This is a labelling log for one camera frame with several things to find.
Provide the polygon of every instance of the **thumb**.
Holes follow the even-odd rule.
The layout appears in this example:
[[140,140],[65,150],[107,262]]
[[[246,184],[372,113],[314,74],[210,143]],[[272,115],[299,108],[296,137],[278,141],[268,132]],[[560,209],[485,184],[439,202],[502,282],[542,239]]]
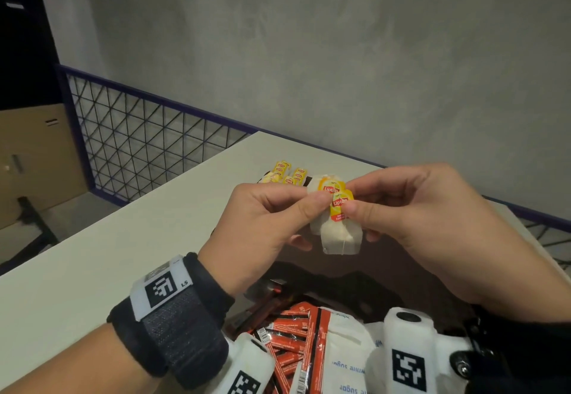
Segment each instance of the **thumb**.
[[364,228],[393,236],[402,234],[403,209],[360,200],[347,200],[341,205],[343,213]]
[[273,214],[286,236],[296,234],[329,207],[333,195],[327,191],[313,191],[292,204],[288,209]]

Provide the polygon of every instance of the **purple metal frame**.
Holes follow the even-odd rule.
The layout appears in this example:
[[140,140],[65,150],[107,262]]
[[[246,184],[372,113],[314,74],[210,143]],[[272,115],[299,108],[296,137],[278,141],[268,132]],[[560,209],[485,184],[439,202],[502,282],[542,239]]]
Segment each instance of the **purple metal frame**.
[[[257,132],[257,131],[262,131],[262,132],[265,132],[267,134],[276,135],[278,137],[281,137],[281,138],[284,138],[287,140],[292,140],[292,141],[295,141],[297,143],[302,143],[304,145],[315,147],[315,148],[318,148],[318,149],[326,151],[326,152],[332,152],[332,153],[335,153],[337,155],[341,155],[341,156],[345,156],[347,158],[355,159],[355,160],[358,160],[358,161],[361,161],[361,162],[364,162],[367,164],[371,164],[371,165],[376,166],[376,167],[382,167],[382,168],[385,167],[385,166],[382,166],[381,164],[377,164],[377,163],[374,163],[372,161],[367,161],[367,160],[357,158],[357,157],[352,156],[352,155],[346,155],[344,153],[333,151],[331,149],[327,149],[327,148],[324,148],[322,146],[313,145],[311,143],[307,143],[307,142],[304,142],[302,140],[297,140],[295,138],[284,136],[282,134],[278,134],[278,133],[275,133],[273,131],[263,130],[262,128],[257,128],[255,126],[248,125],[248,124],[236,121],[236,120],[228,119],[228,118],[223,117],[223,116],[219,116],[219,115],[216,115],[213,113],[205,112],[204,110],[197,109],[195,107],[188,106],[188,105],[180,103],[180,102],[172,101],[172,100],[164,98],[162,96],[150,94],[148,92],[144,92],[142,90],[139,90],[139,89],[136,89],[136,88],[133,88],[130,86],[126,86],[124,84],[117,83],[115,81],[107,80],[107,79],[98,77],[96,75],[90,74],[90,73],[85,73],[83,71],[79,71],[79,70],[76,70],[76,69],[73,69],[73,68],[70,68],[67,66],[56,65],[56,67],[57,67],[59,83],[60,83],[60,86],[62,89],[64,104],[66,106],[66,111],[68,113],[68,118],[70,121],[71,131],[72,131],[73,137],[75,138],[75,144],[76,144],[77,149],[78,149],[79,157],[80,157],[80,160],[82,163],[83,172],[85,174],[89,188],[90,188],[91,192],[93,192],[94,194],[110,201],[111,203],[115,203],[119,206],[124,206],[125,204],[127,204],[127,202],[125,202],[124,200],[120,200],[117,197],[111,196],[111,195],[107,194],[106,192],[104,192],[100,189],[97,189],[95,187],[94,177],[93,177],[93,174],[91,172],[91,166],[89,164],[89,155],[88,155],[88,152],[85,148],[85,143],[84,143],[81,128],[79,125],[78,116],[76,114],[75,107],[74,107],[73,97],[72,97],[71,90],[70,90],[70,87],[68,84],[68,75],[79,77],[79,78],[82,78],[84,80],[100,84],[101,86],[104,86],[107,88],[112,88],[112,89],[115,89],[117,91],[123,92],[125,94],[136,96],[136,97],[143,99],[143,100],[146,100],[146,101],[154,102],[156,104],[159,104],[161,106],[164,106],[164,107],[167,107],[170,109],[181,111],[183,113],[189,113],[189,114],[197,116],[201,119],[206,119],[206,120],[209,120],[211,122],[215,122],[215,123],[218,123],[220,125],[227,126],[229,128],[234,128],[236,130],[246,132],[248,134],[253,134],[254,132]],[[556,228],[556,229],[559,229],[562,231],[571,232],[571,221],[570,220],[555,217],[553,215],[549,215],[549,214],[546,214],[546,213],[543,213],[540,211],[532,210],[530,208],[519,206],[517,204],[504,202],[503,200],[498,200],[498,199],[495,199],[493,197],[487,197],[487,196],[484,196],[484,197],[486,197],[488,200],[492,200],[494,202],[502,203],[502,204],[506,205],[519,218],[530,220],[532,222],[542,224],[542,225],[546,225],[548,227],[553,227],[553,228]]]

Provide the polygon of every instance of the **cardboard box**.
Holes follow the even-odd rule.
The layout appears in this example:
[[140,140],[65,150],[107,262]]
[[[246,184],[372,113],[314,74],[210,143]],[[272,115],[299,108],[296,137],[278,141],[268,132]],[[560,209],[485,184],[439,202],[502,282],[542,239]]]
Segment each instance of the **cardboard box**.
[[0,111],[0,228],[88,191],[63,104]]

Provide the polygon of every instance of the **table top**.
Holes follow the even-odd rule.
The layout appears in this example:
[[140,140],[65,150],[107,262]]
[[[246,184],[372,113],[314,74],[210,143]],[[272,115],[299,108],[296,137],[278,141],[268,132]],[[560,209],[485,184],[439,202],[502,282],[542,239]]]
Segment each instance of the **table top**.
[[[3,275],[0,389],[104,323],[139,277],[177,254],[198,252],[232,189],[258,181],[277,160],[345,180],[377,168],[257,132]],[[507,207],[493,204],[543,250]]]

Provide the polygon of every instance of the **black circle hole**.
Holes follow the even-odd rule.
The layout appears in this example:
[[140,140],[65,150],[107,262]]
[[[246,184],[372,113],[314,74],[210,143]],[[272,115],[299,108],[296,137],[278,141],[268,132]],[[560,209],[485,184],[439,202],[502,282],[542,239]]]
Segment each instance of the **black circle hole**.
[[407,311],[399,311],[398,313],[396,313],[396,317],[406,320],[407,322],[420,322],[422,320],[417,315],[414,315]]

